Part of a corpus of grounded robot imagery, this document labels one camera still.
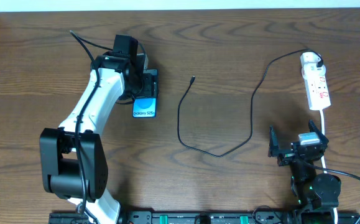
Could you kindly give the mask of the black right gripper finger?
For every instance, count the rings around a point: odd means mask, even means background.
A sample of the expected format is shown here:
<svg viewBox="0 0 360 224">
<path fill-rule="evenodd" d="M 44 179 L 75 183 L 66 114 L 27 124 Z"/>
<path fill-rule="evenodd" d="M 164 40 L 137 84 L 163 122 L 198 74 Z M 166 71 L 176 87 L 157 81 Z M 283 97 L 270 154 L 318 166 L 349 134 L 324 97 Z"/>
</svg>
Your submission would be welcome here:
<svg viewBox="0 0 360 224">
<path fill-rule="evenodd" d="M 279 142 L 273 126 L 269 128 L 269 157 L 277 157 L 279 153 Z"/>
<path fill-rule="evenodd" d="M 321 143 L 326 143 L 326 136 L 317 128 L 312 119 L 308 121 L 308 127 L 311 133 L 315 133 Z"/>
</svg>

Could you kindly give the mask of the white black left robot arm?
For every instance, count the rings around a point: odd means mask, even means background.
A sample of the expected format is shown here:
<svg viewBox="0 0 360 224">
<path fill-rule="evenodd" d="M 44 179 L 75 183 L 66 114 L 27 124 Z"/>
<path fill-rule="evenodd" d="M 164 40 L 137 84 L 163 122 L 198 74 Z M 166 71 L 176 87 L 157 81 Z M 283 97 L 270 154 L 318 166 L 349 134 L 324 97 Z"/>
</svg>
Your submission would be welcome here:
<svg viewBox="0 0 360 224">
<path fill-rule="evenodd" d="M 45 128 L 39 139 L 45 191 L 76 206 L 73 213 L 51 213 L 49 223 L 128 223 L 127 213 L 107 189 L 101 135 L 115 105 L 132 105 L 134 118 L 157 113 L 158 71 L 148 68 L 137 39 L 117 35 L 111 48 L 90 59 L 90 80 L 75 108 L 57 128 Z"/>
</svg>

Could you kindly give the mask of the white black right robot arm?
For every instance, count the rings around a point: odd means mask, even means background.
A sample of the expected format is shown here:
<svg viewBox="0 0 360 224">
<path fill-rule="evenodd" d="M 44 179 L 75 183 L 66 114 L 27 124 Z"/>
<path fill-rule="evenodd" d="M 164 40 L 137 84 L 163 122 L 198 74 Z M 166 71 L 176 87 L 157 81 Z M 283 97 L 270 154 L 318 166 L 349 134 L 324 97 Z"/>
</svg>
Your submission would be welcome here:
<svg viewBox="0 0 360 224">
<path fill-rule="evenodd" d="M 329 140 L 312 120 L 308 127 L 310 131 L 300 134 L 290 148 L 281 149 L 271 126 L 268 156 L 275 157 L 278 166 L 289 166 L 292 173 L 291 190 L 298 198 L 299 207 L 287 215 L 287 222 L 333 223 L 333 210 L 339 205 L 341 180 L 328 173 L 316 173 L 314 162 L 324 156 Z"/>
</svg>

